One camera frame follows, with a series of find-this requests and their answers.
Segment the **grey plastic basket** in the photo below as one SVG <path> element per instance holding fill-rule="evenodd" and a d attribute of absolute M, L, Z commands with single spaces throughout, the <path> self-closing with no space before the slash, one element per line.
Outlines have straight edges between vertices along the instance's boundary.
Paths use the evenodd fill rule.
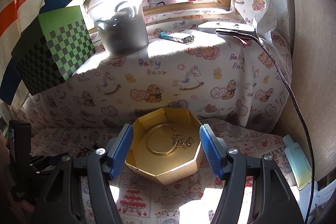
<path fill-rule="evenodd" d="M 122 57 L 148 46 L 143 0 L 92 0 L 87 12 L 110 57 Z"/>

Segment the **white phone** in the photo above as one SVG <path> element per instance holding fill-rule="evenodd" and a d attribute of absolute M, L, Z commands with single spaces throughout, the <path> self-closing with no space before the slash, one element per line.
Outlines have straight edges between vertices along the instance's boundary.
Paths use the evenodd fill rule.
<path fill-rule="evenodd" d="M 233 22 L 205 22 L 198 25 L 198 29 L 203 32 L 208 32 L 215 34 L 216 30 L 226 30 L 226 31 L 237 31 L 244 34 L 254 34 L 255 29 L 248 25 L 242 23 L 233 23 Z"/>

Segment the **gold octagonal box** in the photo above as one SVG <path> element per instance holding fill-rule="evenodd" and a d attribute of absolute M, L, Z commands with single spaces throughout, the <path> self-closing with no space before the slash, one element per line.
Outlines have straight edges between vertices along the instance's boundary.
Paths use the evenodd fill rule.
<path fill-rule="evenodd" d="M 203 159 L 200 127 L 188 109 L 163 107 L 139 117 L 126 166 L 161 185 L 195 174 Z"/>

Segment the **light green tube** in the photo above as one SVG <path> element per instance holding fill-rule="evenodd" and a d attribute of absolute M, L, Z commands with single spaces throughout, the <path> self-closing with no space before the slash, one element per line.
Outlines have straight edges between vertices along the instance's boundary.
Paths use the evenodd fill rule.
<path fill-rule="evenodd" d="M 311 166 L 309 161 L 301 146 L 297 142 L 294 142 L 290 135 L 285 135 L 282 140 L 285 145 L 284 152 L 294 174 L 297 188 L 303 190 L 303 188 L 311 183 Z"/>

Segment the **baby bear print cloth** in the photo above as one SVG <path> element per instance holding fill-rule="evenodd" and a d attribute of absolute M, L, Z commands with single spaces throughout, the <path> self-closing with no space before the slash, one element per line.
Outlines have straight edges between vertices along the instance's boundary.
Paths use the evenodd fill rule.
<path fill-rule="evenodd" d="M 216 30 L 205 22 L 248 24 L 254 34 Z M 113 127 L 161 107 L 190 110 L 269 132 L 288 99 L 290 46 L 276 28 L 271 0 L 231 0 L 231 8 L 188 9 L 148 16 L 149 45 L 127 56 L 93 55 L 65 83 L 11 107 L 14 119 L 44 127 Z M 194 36 L 190 44 L 160 32 Z"/>

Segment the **teal lighter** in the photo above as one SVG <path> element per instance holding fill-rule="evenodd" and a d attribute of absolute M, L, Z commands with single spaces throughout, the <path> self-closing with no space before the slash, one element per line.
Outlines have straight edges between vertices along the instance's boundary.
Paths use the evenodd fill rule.
<path fill-rule="evenodd" d="M 194 41 L 194 36 L 182 32 L 160 32 L 158 34 L 160 39 L 165 39 L 182 44 L 190 44 Z"/>

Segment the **green black checkerboard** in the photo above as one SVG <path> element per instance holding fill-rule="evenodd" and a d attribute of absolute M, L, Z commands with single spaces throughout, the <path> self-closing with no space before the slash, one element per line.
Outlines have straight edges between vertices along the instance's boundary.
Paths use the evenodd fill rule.
<path fill-rule="evenodd" d="M 80 6 L 39 14 L 11 52 L 31 95 L 68 80 L 96 52 Z"/>

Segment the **gold chain jewelry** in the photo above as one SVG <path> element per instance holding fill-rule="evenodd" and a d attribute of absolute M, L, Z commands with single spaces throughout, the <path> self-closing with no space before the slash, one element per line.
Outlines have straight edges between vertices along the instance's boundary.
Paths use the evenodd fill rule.
<path fill-rule="evenodd" d="M 172 137 L 173 139 L 173 148 L 190 148 L 194 143 L 194 139 L 192 137 L 185 138 L 183 134 L 175 133 Z"/>

